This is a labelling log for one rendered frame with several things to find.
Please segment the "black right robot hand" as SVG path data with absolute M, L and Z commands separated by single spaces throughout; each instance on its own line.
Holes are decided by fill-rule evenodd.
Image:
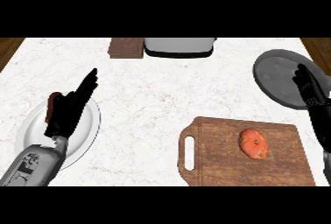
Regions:
M 308 107 L 318 142 L 331 153 L 331 99 L 327 98 L 317 77 L 303 64 L 297 65 L 293 81 Z

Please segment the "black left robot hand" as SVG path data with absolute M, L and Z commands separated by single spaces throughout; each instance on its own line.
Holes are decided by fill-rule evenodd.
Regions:
M 93 68 L 83 79 L 77 90 L 55 98 L 54 113 L 45 132 L 46 137 L 71 137 L 79 126 L 86 104 L 98 85 L 98 69 Z

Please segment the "dark grey pan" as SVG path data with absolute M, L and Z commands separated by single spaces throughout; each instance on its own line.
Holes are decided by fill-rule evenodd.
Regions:
M 331 76 L 306 56 L 286 49 L 269 50 L 257 57 L 253 77 L 259 88 L 275 102 L 291 109 L 306 110 L 306 103 L 293 80 L 299 64 L 308 67 L 325 96 L 330 96 Z

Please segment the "brown wooden cutting board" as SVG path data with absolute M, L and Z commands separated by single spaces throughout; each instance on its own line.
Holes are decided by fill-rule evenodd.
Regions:
M 247 157 L 240 133 L 266 137 L 265 159 Z M 195 117 L 181 132 L 179 173 L 191 186 L 314 186 L 297 128 L 293 124 Z

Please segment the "red sausage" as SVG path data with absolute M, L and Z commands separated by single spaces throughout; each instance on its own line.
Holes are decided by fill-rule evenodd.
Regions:
M 54 107 L 55 107 L 55 98 L 62 95 L 59 92 L 54 92 L 51 96 L 48 97 L 48 105 L 46 105 L 46 123 L 51 121 L 52 113 L 54 113 Z

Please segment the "white round plate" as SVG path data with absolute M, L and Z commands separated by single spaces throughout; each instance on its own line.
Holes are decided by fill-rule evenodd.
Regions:
M 56 147 L 55 142 L 45 136 L 48 123 L 45 122 L 48 115 L 48 101 L 43 101 L 30 112 L 27 119 L 21 125 L 15 139 L 15 154 L 31 144 L 42 144 L 46 147 Z M 95 142 L 101 125 L 99 105 L 93 99 L 85 107 L 74 134 L 68 139 L 67 160 L 61 167 L 65 170 L 83 157 Z

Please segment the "brown wooden block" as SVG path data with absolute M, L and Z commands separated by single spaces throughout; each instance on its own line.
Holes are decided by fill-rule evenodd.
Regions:
M 113 59 L 142 59 L 145 38 L 113 38 L 108 54 Z

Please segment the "pale grey appliance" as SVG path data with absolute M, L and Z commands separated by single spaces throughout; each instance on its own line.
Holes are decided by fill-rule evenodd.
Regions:
M 145 38 L 145 52 L 151 57 L 172 59 L 207 58 L 218 38 Z

